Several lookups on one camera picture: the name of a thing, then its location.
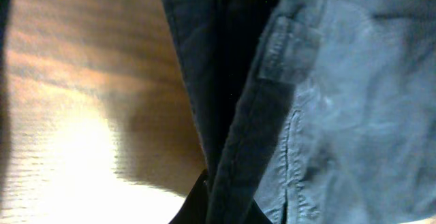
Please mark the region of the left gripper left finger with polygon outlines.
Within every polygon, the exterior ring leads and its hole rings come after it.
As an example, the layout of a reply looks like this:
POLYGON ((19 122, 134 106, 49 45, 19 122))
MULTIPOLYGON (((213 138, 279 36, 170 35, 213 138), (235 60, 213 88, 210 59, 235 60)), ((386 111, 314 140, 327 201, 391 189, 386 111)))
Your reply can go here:
POLYGON ((181 209, 169 224, 205 224, 208 209, 208 172, 203 170, 181 209))

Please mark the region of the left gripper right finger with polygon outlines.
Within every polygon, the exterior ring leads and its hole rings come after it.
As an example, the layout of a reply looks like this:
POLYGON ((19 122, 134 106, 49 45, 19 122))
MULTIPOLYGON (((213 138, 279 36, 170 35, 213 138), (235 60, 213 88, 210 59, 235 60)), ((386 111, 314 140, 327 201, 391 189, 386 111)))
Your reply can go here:
POLYGON ((245 224, 272 224, 269 218, 262 212, 255 200, 252 201, 245 224))

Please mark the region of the navy blue shorts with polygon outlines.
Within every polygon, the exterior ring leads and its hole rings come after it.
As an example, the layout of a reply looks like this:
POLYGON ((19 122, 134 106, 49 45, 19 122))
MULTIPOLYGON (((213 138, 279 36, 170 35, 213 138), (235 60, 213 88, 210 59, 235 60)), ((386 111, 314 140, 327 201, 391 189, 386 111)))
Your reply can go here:
POLYGON ((205 224, 435 216, 435 0, 162 0, 205 224))

